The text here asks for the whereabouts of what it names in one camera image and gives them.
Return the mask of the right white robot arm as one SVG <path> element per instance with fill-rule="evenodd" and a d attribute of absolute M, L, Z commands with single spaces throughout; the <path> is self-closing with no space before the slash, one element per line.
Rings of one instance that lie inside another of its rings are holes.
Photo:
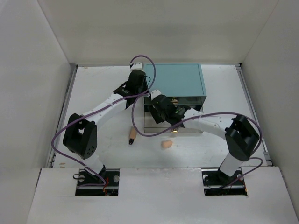
<path fill-rule="evenodd" d="M 231 119 L 224 113 L 211 115 L 199 112 L 186 105 L 175 105 L 159 90 L 151 94 L 149 111 L 156 123 L 167 122 L 171 126 L 199 130 L 216 135 L 225 140 L 228 154 L 217 171 L 217 180 L 229 184 L 237 169 L 254 153 L 261 139 L 249 119 L 241 114 L 234 114 Z"/>

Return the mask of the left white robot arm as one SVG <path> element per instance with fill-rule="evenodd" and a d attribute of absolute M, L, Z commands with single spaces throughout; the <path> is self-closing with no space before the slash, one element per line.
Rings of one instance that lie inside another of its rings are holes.
<path fill-rule="evenodd" d="M 74 153 L 75 158 L 84 163 L 89 173 L 89 181 L 100 186 L 105 180 L 105 166 L 95 154 L 98 144 L 98 129 L 114 115 L 129 108 L 139 95 L 148 88 L 146 74 L 142 69 L 132 69 L 129 78 L 119 86 L 108 99 L 89 113 L 108 106 L 107 109 L 82 119 L 65 130 L 63 145 Z"/>

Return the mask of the beige foundation tube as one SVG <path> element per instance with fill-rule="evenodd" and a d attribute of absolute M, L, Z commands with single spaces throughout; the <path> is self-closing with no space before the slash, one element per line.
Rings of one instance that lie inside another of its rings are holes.
<path fill-rule="evenodd" d="M 131 127 L 130 133 L 129 133 L 129 144 L 132 145 L 134 141 L 136 140 L 137 131 L 134 127 Z"/>

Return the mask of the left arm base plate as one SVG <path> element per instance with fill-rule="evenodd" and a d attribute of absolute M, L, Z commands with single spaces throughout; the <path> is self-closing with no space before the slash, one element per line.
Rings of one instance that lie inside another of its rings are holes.
<path fill-rule="evenodd" d="M 100 175 L 104 182 L 84 169 L 74 174 L 73 179 L 77 181 L 75 196 L 118 196 L 120 170 L 106 169 Z"/>

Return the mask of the teal drawer box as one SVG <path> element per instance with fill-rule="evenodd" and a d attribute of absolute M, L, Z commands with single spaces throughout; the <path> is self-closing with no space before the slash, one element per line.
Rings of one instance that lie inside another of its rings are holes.
<path fill-rule="evenodd" d="M 144 71 L 151 80 L 150 92 L 158 89 L 167 97 L 206 96 L 202 67 L 199 63 L 164 63 L 156 64 L 155 67 L 156 72 L 152 64 L 144 66 Z"/>

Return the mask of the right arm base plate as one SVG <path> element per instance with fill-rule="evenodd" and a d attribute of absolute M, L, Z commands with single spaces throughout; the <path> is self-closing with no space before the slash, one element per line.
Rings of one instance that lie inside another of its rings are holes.
<path fill-rule="evenodd" d="M 203 169 L 202 180 L 205 196 L 247 196 L 245 181 L 243 178 L 239 178 L 241 175 L 240 169 L 232 177 L 217 169 Z"/>

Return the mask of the beige makeup sponge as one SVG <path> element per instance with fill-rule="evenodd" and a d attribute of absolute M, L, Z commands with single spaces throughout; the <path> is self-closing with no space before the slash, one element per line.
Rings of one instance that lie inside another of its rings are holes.
<path fill-rule="evenodd" d="M 171 141 L 171 140 L 164 140 L 164 141 L 161 142 L 161 147 L 163 149 L 168 149 L 168 148 L 172 147 L 172 144 L 173 144 L 173 141 Z"/>

